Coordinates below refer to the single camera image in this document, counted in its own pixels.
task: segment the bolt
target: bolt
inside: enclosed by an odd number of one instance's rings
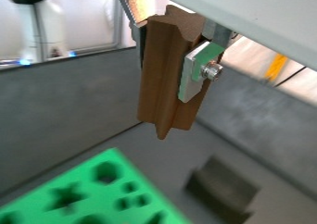
[[[202,67],[202,77],[210,79],[211,81],[216,81],[220,77],[223,71],[223,67],[216,64],[214,60],[211,60],[203,67]]]

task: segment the wooden block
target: wooden block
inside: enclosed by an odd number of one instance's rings
[[[164,16],[147,21],[138,118],[155,124],[159,139],[171,128],[191,128],[208,89],[204,81],[202,92],[188,103],[176,98],[183,58],[200,43],[203,24],[202,16],[175,6],[167,6]]]

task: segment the white panel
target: white panel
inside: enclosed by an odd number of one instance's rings
[[[116,0],[52,1],[64,12],[69,49],[91,48],[113,43]],[[0,0],[0,6],[0,59],[8,59],[18,57],[23,49],[21,21],[17,6],[9,0]]]
[[[18,57],[23,49],[23,34],[18,13],[9,0],[0,0],[0,59]]]
[[[172,0],[317,69],[315,0]]]
[[[65,16],[71,49],[111,44],[113,41],[115,0],[53,0]]]

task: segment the green shape sorter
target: green shape sorter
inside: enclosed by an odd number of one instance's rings
[[[0,224],[190,224],[116,148],[0,209]]]

